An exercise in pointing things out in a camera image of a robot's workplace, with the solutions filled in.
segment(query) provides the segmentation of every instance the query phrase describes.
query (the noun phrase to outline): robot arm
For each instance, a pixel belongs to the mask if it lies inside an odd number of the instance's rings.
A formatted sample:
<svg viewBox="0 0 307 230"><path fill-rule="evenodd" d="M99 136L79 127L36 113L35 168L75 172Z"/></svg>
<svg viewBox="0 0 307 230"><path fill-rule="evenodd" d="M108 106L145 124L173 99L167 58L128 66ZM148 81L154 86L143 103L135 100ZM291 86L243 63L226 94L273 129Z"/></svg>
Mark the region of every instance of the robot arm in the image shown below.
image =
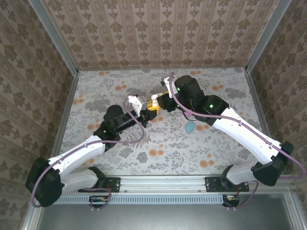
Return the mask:
<svg viewBox="0 0 307 230"><path fill-rule="evenodd" d="M174 91L176 98L190 111L205 115L222 115L241 121L241 123L238 124L228 119L195 115L197 120L206 122L208 125L230 135L257 158L257 161L247 164L228 166L222 175L224 178L221 178L221 181L224 180L224 184L240 184L256 179L268 186L274 186L276 184L288 158L279 151L268 146L263 140L256 137L241 124L244 123L273 145L279 146L280 149L289 155L291 155L293 151L292 144L289 142L281 144L279 141L273 140L259 132L251 124L241 118L223 99L216 95L205 95L200 89L197 80L189 75L179 77L172 82L172 86L170 86L169 77L162 78L161 83L162 85L166 85L169 91L159 96L157 101L159 106L168 112L174 111L175 109L181 109L170 95L170 87L172 87L172 89L176 90Z"/></svg>
<svg viewBox="0 0 307 230"><path fill-rule="evenodd" d="M131 114L144 127L146 127L148 121L157 116L156 110L147 109L148 103L144 97L129 96L129 102L132 103L134 109L131 111ZM103 187L106 176L96 167L90 167L83 172L71 172L82 163L108 151L116 144L102 143L103 140L119 141L119 135L135 124L136 122L132 117L128 113L124 114L119 105L110 106L104 115L104 121L100 127L86 141L59 156L52 157L48 160L42 157L35 160L25 183L26 188L32 193L39 176L46 168L57 161L59 163L55 164L44 175L36 189L35 198L41 206L50 206L64 193L83 188Z"/></svg>

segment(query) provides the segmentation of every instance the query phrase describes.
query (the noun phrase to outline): floral tablecloth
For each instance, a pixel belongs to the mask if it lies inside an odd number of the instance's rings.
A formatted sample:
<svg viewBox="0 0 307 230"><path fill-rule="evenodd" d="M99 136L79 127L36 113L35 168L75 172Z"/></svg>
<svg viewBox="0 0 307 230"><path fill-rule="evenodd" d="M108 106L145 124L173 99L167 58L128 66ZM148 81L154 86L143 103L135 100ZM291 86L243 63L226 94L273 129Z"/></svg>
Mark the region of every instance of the floral tablecloth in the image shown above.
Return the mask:
<svg viewBox="0 0 307 230"><path fill-rule="evenodd" d="M196 78L206 95L226 100L237 112L261 130L243 69L155 69L79 72L78 87L71 107L61 152L83 142L99 127L106 109L122 105L128 95L164 92L160 80L172 71L177 77ZM80 170L96 166L107 175L217 174L229 164L253 160L253 155L227 134L206 123L195 122L187 133L188 120L179 110L160 115L148 123L146 137L133 145L117 144L90 159ZM141 131L134 126L121 140L136 140Z"/></svg>

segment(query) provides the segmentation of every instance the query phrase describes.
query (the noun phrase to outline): blue sponge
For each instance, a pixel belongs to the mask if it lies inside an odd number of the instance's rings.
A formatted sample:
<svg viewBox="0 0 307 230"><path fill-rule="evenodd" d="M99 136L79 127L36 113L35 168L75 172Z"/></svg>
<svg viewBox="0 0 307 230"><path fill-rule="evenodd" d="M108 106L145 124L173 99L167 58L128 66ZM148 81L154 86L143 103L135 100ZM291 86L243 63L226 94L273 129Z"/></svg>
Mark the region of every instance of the blue sponge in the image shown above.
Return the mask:
<svg viewBox="0 0 307 230"><path fill-rule="evenodd" d="M194 128L195 128L194 122L189 122L185 126L187 132L192 132Z"/></svg>

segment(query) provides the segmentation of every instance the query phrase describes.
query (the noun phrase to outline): yellow object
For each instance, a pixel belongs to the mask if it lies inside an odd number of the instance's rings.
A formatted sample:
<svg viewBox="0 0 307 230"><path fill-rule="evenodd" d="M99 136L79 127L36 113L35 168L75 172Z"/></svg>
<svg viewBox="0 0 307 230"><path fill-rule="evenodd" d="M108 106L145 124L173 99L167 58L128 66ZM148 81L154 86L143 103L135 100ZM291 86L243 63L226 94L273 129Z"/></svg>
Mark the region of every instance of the yellow object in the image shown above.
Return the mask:
<svg viewBox="0 0 307 230"><path fill-rule="evenodd" d="M147 104L147 108L151 107L153 105L153 101L152 100L149 100L148 101L148 104Z"/></svg>
<svg viewBox="0 0 307 230"><path fill-rule="evenodd" d="M157 111L157 115L159 115L160 107L159 106L152 106L152 105L153 105L153 101L149 100L148 104L147 104L147 109L150 110L150 111L156 110Z"/></svg>

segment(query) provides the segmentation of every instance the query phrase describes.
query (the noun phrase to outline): wall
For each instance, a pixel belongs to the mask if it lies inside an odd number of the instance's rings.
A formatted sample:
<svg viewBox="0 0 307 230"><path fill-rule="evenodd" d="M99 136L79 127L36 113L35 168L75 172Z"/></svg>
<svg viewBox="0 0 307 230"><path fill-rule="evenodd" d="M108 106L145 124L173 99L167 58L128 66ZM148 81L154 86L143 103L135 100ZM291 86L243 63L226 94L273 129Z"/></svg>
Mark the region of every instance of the wall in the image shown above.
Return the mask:
<svg viewBox="0 0 307 230"><path fill-rule="evenodd" d="M307 1L293 0L252 71L271 134L307 167ZM292 173L300 169L289 164ZM298 192L307 207L307 181Z"/></svg>
<svg viewBox="0 0 307 230"><path fill-rule="evenodd" d="M0 1L0 229L18 229L33 161L48 158L72 76L27 0Z"/></svg>
<svg viewBox="0 0 307 230"><path fill-rule="evenodd" d="M43 0L79 69L244 66L277 0Z"/></svg>

